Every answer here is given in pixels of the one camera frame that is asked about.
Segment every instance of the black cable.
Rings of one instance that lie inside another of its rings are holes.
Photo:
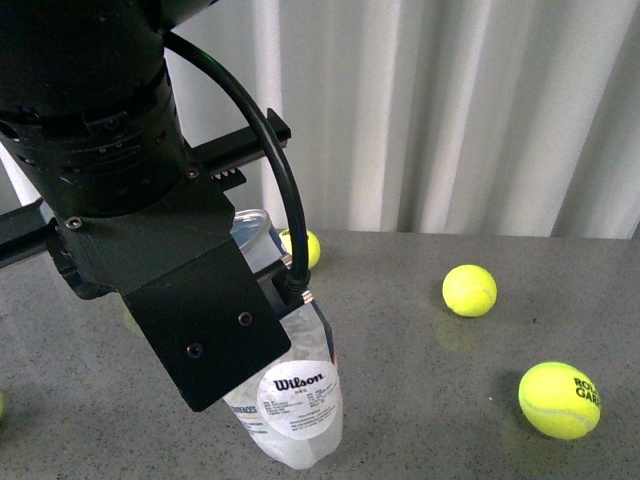
[[[213,57],[172,32],[164,35],[164,43],[165,47],[196,66],[229,95],[260,141],[280,189],[291,232],[293,263],[286,288],[291,293],[302,293],[310,277],[307,228],[300,193],[278,137],[251,95]]]

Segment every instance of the speckled gray surface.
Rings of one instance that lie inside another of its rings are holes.
[[[272,461],[222,402],[192,413],[115,296],[83,302],[46,256],[0,271],[0,478],[640,478],[640,243],[323,232],[312,289],[333,325],[338,450]],[[446,311],[447,271],[478,263],[499,298]],[[583,370],[600,424],[563,442],[517,403],[532,365]]]

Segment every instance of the white label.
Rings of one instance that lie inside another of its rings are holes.
[[[258,387],[258,410],[287,437],[308,440],[324,432],[338,410],[340,381],[331,362],[298,360],[276,365]]]

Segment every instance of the clear plastic container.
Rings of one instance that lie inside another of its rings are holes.
[[[231,233],[253,272],[285,253],[262,210],[238,212]],[[256,444],[294,469],[313,466],[342,438],[342,393],[331,329],[315,301],[281,320],[291,349],[224,400]]]

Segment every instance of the yellow tennis ball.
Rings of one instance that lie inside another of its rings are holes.
[[[600,394],[580,370],[560,362],[536,365],[524,374],[518,392],[525,417],[542,433],[574,440],[600,420]]]
[[[289,230],[283,230],[280,232],[280,239],[284,245],[284,249],[291,253],[291,232]],[[320,260],[320,240],[315,234],[307,230],[307,245],[309,245],[309,268],[313,268]]]
[[[496,303],[498,287],[489,272],[477,265],[460,265],[442,283],[447,306],[463,317],[484,315]]]

